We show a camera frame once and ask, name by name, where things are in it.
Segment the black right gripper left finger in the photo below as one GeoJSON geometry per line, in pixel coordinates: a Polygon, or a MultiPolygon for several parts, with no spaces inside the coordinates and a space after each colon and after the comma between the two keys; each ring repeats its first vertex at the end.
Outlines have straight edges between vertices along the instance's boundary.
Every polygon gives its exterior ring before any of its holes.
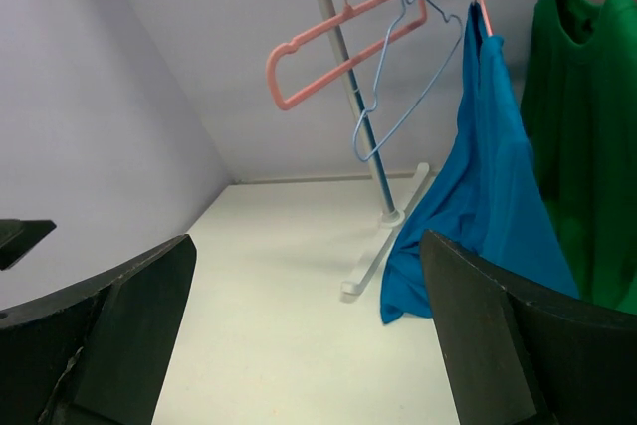
{"type": "Polygon", "coordinates": [[[197,260],[189,235],[1,313],[4,424],[149,424],[197,260]]]}

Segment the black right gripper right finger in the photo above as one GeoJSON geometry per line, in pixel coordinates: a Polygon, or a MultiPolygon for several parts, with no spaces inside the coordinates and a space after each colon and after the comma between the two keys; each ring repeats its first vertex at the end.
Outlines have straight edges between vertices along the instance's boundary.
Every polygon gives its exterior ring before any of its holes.
{"type": "Polygon", "coordinates": [[[636,318],[424,233],[433,321],[462,424],[633,424],[636,318]]]}

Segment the blue t-shirt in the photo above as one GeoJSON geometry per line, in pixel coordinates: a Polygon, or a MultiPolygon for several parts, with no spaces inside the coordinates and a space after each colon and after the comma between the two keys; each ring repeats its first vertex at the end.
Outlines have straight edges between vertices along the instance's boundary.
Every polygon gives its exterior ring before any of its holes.
{"type": "Polygon", "coordinates": [[[567,296],[579,295],[534,177],[503,43],[488,35],[480,6],[471,5],[457,135],[387,258],[380,289],[385,324],[403,315],[432,315],[420,255],[428,230],[503,269],[567,296]]]}

